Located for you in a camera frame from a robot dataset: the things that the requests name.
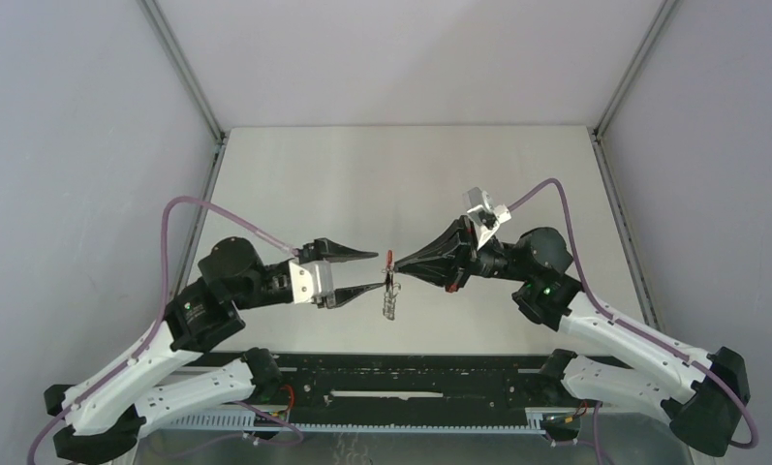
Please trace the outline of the red handled keyring holder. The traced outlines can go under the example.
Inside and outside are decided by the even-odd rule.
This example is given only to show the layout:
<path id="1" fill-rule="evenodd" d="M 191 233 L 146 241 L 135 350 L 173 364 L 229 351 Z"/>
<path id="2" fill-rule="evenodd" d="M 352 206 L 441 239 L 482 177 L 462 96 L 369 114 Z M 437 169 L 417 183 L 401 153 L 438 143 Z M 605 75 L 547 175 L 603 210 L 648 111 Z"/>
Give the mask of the red handled keyring holder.
<path id="1" fill-rule="evenodd" d="M 395 320 L 396 299 L 401 290 L 401 285 L 395 281 L 395 260 L 392 250 L 386 252 L 386 265 L 383 269 L 384 279 L 384 298 L 383 298 L 383 316 L 389 320 Z"/>

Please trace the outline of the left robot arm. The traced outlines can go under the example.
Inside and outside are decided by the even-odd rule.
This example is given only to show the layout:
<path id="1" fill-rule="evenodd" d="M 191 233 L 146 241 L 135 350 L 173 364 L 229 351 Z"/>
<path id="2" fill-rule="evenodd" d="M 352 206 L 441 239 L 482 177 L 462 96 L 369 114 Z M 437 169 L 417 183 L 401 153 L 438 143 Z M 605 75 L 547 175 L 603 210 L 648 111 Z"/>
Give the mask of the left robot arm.
<path id="1" fill-rule="evenodd" d="M 267 349 L 252 348 L 182 382 L 164 380 L 241 331 L 243 310 L 300 303 L 333 309 L 376 289 L 375 284 L 336 288 L 331 275 L 333 264 L 375 256 L 318 238 L 296 249 L 294 258 L 266 264 L 244 237 L 216 243 L 198 263 L 200 278 L 166 304 L 128 353 L 78 385 L 46 390 L 48 414 L 65 422 L 52 437 L 56 455 L 104 464 L 198 411 L 235 401 L 273 401 L 282 374 Z"/>

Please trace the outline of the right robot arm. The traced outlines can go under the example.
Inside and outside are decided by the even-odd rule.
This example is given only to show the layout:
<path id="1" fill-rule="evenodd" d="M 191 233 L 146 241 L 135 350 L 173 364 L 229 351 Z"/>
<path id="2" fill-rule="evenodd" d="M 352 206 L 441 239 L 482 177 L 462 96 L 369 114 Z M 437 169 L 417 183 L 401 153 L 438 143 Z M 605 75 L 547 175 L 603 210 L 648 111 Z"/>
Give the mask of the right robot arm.
<path id="1" fill-rule="evenodd" d="M 744 358 L 728 347 L 708 352 L 682 343 L 615 310 L 568 275 L 566 240 L 540 227 L 514 243 L 484 233 L 461 216 L 431 243 L 394 264 L 406 274 L 454 293 L 470 278 L 520 283 L 511 299 L 533 324 L 597 345 L 624 367 L 554 351 L 538 390 L 552 405 L 570 398 L 620 404 L 666 424 L 701 453 L 723 457 L 750 401 Z"/>

